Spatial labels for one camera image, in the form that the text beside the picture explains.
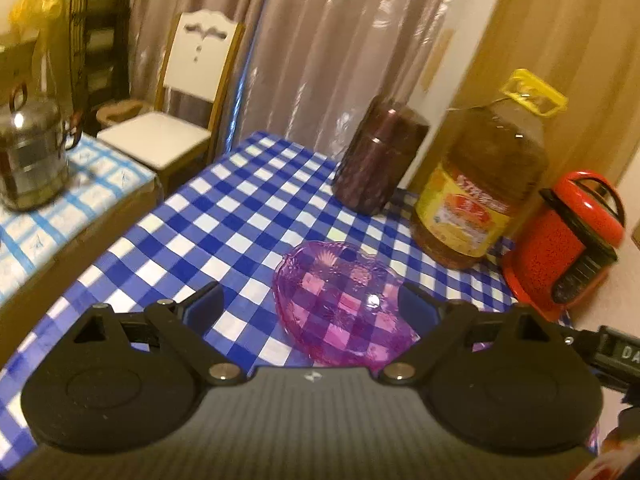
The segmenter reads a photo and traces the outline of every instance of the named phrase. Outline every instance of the chair seat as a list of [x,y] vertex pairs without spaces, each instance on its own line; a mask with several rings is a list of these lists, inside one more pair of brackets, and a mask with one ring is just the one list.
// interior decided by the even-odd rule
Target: chair seat
[[161,112],[135,117],[98,134],[105,144],[159,171],[210,138],[209,130]]

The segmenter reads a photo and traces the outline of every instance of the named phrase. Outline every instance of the cooking oil bottle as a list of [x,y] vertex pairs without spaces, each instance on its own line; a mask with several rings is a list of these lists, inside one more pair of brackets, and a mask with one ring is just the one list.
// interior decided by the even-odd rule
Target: cooking oil bottle
[[459,112],[457,138],[415,205],[412,235],[451,269],[482,258],[535,190],[548,164],[541,118],[567,98],[527,70],[513,73],[506,96]]

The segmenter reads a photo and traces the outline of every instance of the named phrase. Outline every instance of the red thermos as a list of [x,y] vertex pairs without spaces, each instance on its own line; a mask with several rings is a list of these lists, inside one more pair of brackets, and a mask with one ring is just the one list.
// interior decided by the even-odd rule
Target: red thermos
[[505,254],[502,270],[518,301],[555,321],[598,286],[618,260],[625,211],[614,187],[591,171],[569,173],[540,195],[545,205]]

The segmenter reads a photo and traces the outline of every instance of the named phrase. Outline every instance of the chair leg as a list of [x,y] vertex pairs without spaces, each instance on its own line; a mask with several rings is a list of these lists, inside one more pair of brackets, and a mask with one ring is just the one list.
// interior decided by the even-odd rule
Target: chair leg
[[166,199],[169,194],[169,173],[167,171],[159,171],[158,179],[160,180],[160,185],[162,186],[162,190],[164,190],[164,198]]

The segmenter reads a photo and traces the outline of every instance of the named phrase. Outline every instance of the table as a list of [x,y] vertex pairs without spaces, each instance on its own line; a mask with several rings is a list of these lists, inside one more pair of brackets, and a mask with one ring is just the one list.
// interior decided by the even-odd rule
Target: table
[[0,365],[71,283],[158,204],[155,175],[84,136],[70,179],[29,212],[0,206]]
[[[377,254],[437,297],[503,312],[514,301],[495,255],[469,272],[437,265],[414,244],[408,218],[415,196],[398,191],[381,215],[356,215],[332,195],[335,163],[301,146],[256,133],[144,217],[53,305],[0,372],[0,466],[34,443],[20,390],[63,333],[91,304],[116,312],[161,298],[183,300],[212,278],[226,310],[206,341],[245,371],[311,360],[278,322],[270,291],[283,255],[302,240],[348,241]],[[495,248],[502,252],[504,246]]]

